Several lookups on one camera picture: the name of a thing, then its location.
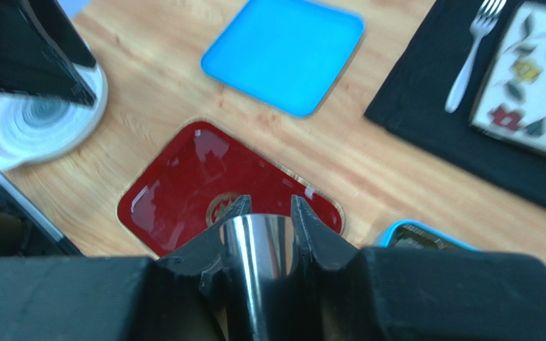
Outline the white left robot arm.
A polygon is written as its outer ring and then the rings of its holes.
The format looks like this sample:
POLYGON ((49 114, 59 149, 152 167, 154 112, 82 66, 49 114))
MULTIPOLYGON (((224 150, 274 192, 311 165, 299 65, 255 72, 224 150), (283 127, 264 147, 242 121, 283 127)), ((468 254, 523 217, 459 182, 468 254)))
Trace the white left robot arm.
POLYGON ((79 146, 108 93, 104 70, 58 1, 0 1, 0 256, 79 254, 5 172, 79 146))

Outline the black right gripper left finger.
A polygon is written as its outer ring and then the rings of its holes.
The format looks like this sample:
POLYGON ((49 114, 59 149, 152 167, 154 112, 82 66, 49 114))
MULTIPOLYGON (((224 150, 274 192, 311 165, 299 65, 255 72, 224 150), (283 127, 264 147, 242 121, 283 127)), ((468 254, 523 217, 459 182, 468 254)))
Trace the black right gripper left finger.
POLYGON ((218 222, 159 260, 18 257, 23 229, 0 223, 0 340, 200 340, 217 335, 227 301, 231 340, 251 340, 218 222))

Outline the metal serving tongs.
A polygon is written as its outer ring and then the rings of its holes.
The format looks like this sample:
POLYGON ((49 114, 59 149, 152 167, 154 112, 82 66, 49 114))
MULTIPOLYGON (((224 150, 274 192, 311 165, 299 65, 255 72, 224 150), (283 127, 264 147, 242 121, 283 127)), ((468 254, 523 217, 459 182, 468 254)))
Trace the metal serving tongs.
POLYGON ((231 340, 298 340, 301 261, 290 217, 248 214, 221 227, 231 340))

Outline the blue tin lid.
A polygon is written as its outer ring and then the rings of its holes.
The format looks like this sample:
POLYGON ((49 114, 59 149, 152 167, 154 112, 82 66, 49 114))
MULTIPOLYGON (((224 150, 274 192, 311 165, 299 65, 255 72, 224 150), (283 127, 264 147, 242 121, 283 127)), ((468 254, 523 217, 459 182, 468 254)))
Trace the blue tin lid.
POLYGON ((203 54, 205 74, 295 117, 316 111, 364 20, 315 1, 247 1, 203 54))

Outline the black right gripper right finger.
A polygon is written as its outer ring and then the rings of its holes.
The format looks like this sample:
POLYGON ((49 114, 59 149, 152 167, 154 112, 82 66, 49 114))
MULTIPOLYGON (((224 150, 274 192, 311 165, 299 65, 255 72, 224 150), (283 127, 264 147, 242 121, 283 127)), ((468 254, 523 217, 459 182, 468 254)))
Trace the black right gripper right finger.
POLYGON ((546 265, 533 256, 359 249, 299 196, 291 219, 325 340, 546 340, 546 265))

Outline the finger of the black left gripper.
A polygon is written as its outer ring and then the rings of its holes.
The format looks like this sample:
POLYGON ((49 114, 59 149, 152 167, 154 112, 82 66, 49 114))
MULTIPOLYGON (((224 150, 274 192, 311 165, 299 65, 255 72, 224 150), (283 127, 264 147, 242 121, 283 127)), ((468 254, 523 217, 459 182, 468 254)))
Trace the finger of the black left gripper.
POLYGON ((92 106, 97 62, 57 1, 0 1, 0 92, 92 106))

